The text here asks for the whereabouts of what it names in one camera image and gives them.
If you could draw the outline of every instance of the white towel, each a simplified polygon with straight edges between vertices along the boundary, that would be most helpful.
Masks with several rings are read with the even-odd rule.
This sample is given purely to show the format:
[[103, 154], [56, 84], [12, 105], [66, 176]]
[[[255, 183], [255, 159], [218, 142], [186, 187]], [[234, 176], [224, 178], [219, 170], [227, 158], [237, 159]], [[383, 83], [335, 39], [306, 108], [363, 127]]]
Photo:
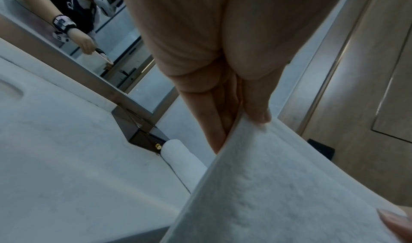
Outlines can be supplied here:
[[162, 147], [161, 155], [190, 193], [194, 191], [206, 166], [179, 140], [169, 140]]
[[243, 116], [161, 242], [399, 242], [377, 207], [405, 214], [279, 120]]

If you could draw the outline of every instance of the wrist strap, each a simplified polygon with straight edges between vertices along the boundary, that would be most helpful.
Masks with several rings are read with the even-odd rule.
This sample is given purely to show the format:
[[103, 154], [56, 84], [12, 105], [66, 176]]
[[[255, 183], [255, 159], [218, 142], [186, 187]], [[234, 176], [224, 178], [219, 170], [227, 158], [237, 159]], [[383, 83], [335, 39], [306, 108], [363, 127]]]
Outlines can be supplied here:
[[69, 29], [77, 28], [76, 23], [74, 23], [69, 17], [65, 15], [56, 16], [53, 19], [53, 26], [56, 28], [56, 30], [64, 34], [67, 34]]
[[95, 50], [96, 50], [96, 52], [99, 53], [99, 54], [105, 54], [105, 55], [106, 55], [106, 53], [104, 53], [104, 51], [101, 50], [101, 49], [99, 49], [99, 48], [97, 48], [97, 49], [95, 49]]

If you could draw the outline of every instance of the mirror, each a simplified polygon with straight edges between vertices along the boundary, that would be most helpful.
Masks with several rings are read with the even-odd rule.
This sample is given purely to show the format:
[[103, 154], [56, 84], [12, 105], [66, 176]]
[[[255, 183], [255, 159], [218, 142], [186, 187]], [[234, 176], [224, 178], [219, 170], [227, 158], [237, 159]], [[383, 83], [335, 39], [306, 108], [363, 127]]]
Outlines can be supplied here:
[[[2, 15], [14, 17], [31, 28], [44, 42], [59, 48], [62, 56], [71, 57], [119, 91], [127, 93], [148, 111], [154, 112], [173, 89], [171, 81], [155, 65], [122, 0], [0, 1]], [[50, 1], [53, 6], [48, 10], [38, 4], [42, 1]], [[86, 55], [79, 47], [82, 46], [79, 37], [75, 38], [69, 32], [64, 34], [57, 30], [56, 24], [52, 25], [56, 8], [82, 30], [80, 38], [93, 40], [97, 49], [92, 55]]]

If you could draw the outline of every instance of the hand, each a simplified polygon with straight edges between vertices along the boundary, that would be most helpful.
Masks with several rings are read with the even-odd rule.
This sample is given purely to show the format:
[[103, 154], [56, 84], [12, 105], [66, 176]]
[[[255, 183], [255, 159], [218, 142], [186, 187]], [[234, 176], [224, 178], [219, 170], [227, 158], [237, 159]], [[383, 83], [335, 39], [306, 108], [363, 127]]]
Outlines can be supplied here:
[[217, 153], [240, 102], [257, 123], [283, 68], [338, 0], [125, 0]]
[[67, 35], [80, 47], [84, 54], [91, 55], [95, 51], [96, 44], [91, 37], [83, 33], [81, 30], [72, 28], [67, 32]]
[[412, 208], [401, 207], [407, 217], [399, 216], [387, 210], [378, 210], [383, 223], [407, 243], [412, 243]]
[[113, 62], [104, 53], [100, 53], [100, 56], [104, 57], [108, 61], [108, 63], [106, 63], [106, 67], [104, 68], [104, 70], [110, 70], [113, 67]]

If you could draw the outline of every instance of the rolled white towel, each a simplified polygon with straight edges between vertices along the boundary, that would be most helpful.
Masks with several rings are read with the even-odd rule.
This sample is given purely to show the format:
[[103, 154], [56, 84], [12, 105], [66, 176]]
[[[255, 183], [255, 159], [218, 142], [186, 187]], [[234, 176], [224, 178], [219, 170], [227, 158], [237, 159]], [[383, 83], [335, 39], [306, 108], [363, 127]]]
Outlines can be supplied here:
[[192, 193], [206, 172], [206, 166], [179, 140], [167, 141], [162, 147], [161, 155]]

